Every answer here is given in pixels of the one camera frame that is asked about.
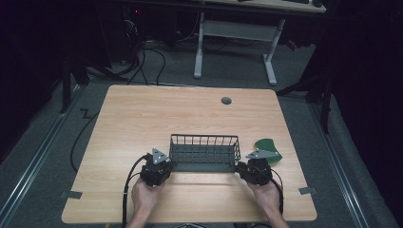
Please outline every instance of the green object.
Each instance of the green object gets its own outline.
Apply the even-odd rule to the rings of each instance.
[[[275,143],[272,139],[261,139],[261,140],[255,142],[255,149],[278,152],[276,150]],[[276,163],[276,162],[280,161],[281,159],[282,159],[282,156],[278,152],[277,156],[267,158],[266,160],[269,164],[272,164],[272,163]]]

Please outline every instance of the black tape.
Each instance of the black tape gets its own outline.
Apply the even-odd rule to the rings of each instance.
[[[305,194],[314,195],[317,193],[317,189],[315,187],[304,187],[304,188],[299,188],[298,190],[301,195],[305,195]]]
[[[61,199],[72,198],[72,199],[77,199],[77,200],[79,200],[80,197],[81,197],[81,195],[83,195],[82,192],[74,192],[74,191],[68,191],[68,192],[67,192],[67,191],[63,191],[63,192],[60,194],[59,198],[61,198]]]

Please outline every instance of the wooden table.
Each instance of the wooden table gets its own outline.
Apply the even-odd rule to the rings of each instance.
[[[222,104],[229,97],[232,104]],[[168,154],[170,135],[238,135],[241,160],[256,141],[273,139],[283,159],[273,165],[284,183],[284,217],[313,220],[317,212],[276,93],[269,89],[113,85],[88,143],[62,220],[121,222],[122,198],[133,163],[156,147]],[[140,172],[141,162],[134,173]],[[128,215],[133,205],[128,201]],[[149,222],[265,221],[238,174],[172,173]]]

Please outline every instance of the wire basket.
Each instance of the wire basket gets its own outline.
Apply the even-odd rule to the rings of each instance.
[[[169,159],[173,171],[235,172],[240,143],[238,136],[172,134]]]

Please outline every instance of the human hand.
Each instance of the human hand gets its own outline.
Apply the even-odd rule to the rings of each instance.
[[[273,228],[289,227],[281,212],[279,211],[279,191],[273,182],[259,186],[247,182],[252,189],[255,199],[264,215]]]
[[[131,190],[131,199],[134,205],[133,216],[126,227],[144,227],[151,212],[158,203],[165,182],[160,186],[150,187],[141,178],[138,178]]]

